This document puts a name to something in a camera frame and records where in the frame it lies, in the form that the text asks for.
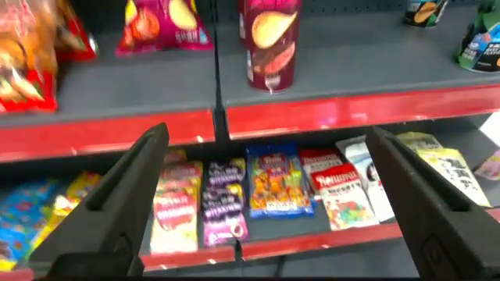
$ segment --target colorful candy package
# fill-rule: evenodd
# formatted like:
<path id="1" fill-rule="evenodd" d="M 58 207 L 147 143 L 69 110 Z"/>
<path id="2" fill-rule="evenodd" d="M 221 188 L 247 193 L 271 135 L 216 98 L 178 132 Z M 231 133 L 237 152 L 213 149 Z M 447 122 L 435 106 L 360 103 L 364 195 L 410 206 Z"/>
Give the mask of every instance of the colorful candy package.
<path id="1" fill-rule="evenodd" d="M 197 212 L 203 164 L 184 162 L 167 165 L 153 199 L 155 220 L 151 252 L 169 254 L 198 250 Z"/>
<path id="2" fill-rule="evenodd" d="M 55 54 L 60 62 L 84 61 L 97 57 L 97 43 L 87 33 L 70 4 L 70 0 L 56 0 L 57 26 L 55 32 Z"/>
<path id="3" fill-rule="evenodd" d="M 252 218 L 314 215 L 293 144 L 251 146 L 246 154 Z"/>
<path id="4" fill-rule="evenodd" d="M 332 230 L 378 224 L 352 164 L 330 167 L 311 176 L 320 190 Z"/>
<path id="5" fill-rule="evenodd" d="M 125 20 L 117 55 L 164 48 L 213 49 L 194 0 L 128 0 Z"/>
<path id="6" fill-rule="evenodd" d="M 320 191 L 315 185 L 311 173 L 324 171 L 325 169 L 342 165 L 342 160 L 334 149 L 301 149 L 298 154 L 307 176 L 307 184 L 316 200 L 321 199 Z"/>
<path id="7" fill-rule="evenodd" d="M 56 14 L 53 0 L 0 1 L 0 113 L 56 110 Z"/>
<path id="8" fill-rule="evenodd" d="M 248 239 L 248 228 L 243 216 L 245 196 L 245 160 L 236 158 L 227 164 L 210 163 L 209 182 L 203 192 L 203 225 L 205 246 L 237 239 Z"/>

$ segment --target snack package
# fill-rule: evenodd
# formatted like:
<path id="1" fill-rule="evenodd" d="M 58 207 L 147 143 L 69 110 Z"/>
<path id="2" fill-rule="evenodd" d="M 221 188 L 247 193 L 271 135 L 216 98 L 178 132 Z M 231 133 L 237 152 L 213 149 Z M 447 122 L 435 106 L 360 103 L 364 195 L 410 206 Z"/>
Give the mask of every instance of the snack package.
<path id="1" fill-rule="evenodd" d="M 248 239 L 243 216 L 245 196 L 242 182 L 245 173 L 243 158 L 233 159 L 227 164 L 210 163 L 209 182 L 202 199 L 205 246 Z"/>
<path id="2" fill-rule="evenodd" d="M 488 180 L 500 180 L 500 150 L 488 158 L 474 174 Z"/>
<path id="3" fill-rule="evenodd" d="M 433 135 L 427 133 L 408 132 L 396 136 L 403 144 L 413 149 L 435 149 L 443 148 Z"/>
<path id="4" fill-rule="evenodd" d="M 341 140 L 336 143 L 338 149 L 351 162 L 359 176 L 363 189 L 370 199 L 373 212 L 380 222 L 394 218 L 391 203 L 385 194 L 382 182 L 378 177 L 377 169 L 373 164 L 372 157 L 365 144 L 365 136 Z"/>
<path id="5" fill-rule="evenodd" d="M 123 38 L 117 55 L 164 48 L 211 50 L 194 0 L 128 0 Z"/>
<path id="6" fill-rule="evenodd" d="M 0 1 L 0 113 L 56 110 L 56 14 L 53 0 Z"/>
<path id="7" fill-rule="evenodd" d="M 97 57 L 97 43 L 84 29 L 70 4 L 70 0 L 56 0 L 57 26 L 55 32 L 55 54 L 58 61 L 84 61 Z"/>
<path id="8" fill-rule="evenodd" d="M 479 206 L 491 207 L 459 151 L 450 148 L 419 149 L 418 155 Z"/>
<path id="9" fill-rule="evenodd" d="M 246 155 L 252 218 L 314 215 L 293 144 L 251 146 Z"/>
<path id="10" fill-rule="evenodd" d="M 342 160 L 334 149 L 301 149 L 298 154 L 302 168 L 304 168 L 305 176 L 307 177 L 306 184 L 308 185 L 311 194 L 314 194 L 314 199 L 321 199 L 320 190 L 315 185 L 312 173 L 324 171 L 325 169 L 342 165 Z"/>
<path id="11" fill-rule="evenodd" d="M 321 193 L 332 230 L 378 224 L 352 164 L 336 165 L 311 177 Z"/>
<path id="12" fill-rule="evenodd" d="M 151 253 L 170 254 L 198 250 L 197 212 L 203 164 L 167 165 L 153 199 Z"/>

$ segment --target upper shelf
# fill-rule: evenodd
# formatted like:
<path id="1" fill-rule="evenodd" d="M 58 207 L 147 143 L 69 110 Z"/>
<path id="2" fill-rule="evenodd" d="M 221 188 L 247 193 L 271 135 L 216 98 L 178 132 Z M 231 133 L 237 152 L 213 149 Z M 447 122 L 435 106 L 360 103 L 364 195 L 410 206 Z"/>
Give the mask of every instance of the upper shelf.
<path id="1" fill-rule="evenodd" d="M 462 69 L 452 58 L 475 12 L 447 9 L 425 30 L 401 24 L 401 11 L 301 19 L 295 84 L 274 95 L 248 86 L 237 26 L 217 27 L 231 138 L 498 110 L 500 75 Z"/>

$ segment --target potato chip can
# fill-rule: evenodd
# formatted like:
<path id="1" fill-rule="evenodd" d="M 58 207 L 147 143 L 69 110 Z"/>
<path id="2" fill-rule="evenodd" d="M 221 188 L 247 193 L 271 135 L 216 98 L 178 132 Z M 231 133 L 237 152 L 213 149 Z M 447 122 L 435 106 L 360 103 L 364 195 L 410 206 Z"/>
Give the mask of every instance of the potato chip can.
<path id="1" fill-rule="evenodd" d="M 302 0 L 245 0 L 248 83 L 274 94 L 294 81 Z"/>

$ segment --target red shelf edge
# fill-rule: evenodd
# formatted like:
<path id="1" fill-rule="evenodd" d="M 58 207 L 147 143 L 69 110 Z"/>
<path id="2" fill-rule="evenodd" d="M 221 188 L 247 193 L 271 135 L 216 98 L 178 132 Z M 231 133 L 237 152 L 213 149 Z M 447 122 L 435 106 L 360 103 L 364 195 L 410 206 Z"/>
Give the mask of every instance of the red shelf edge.
<path id="1" fill-rule="evenodd" d="M 487 212 L 496 220 L 500 220 L 500 208 L 490 209 Z M 241 248 L 243 259 L 247 261 L 332 247 L 390 240 L 399 237 L 402 237 L 402 233 L 398 224 L 391 223 L 300 237 L 257 241 L 242 244 Z"/>
<path id="2" fill-rule="evenodd" d="M 169 128 L 170 145 L 215 140 L 211 109 L 0 127 L 0 162 L 123 151 L 162 122 Z"/>
<path id="3" fill-rule="evenodd" d="M 498 111 L 499 92 L 500 84 L 492 84 L 229 106 L 227 123 L 235 140 L 469 116 Z"/>

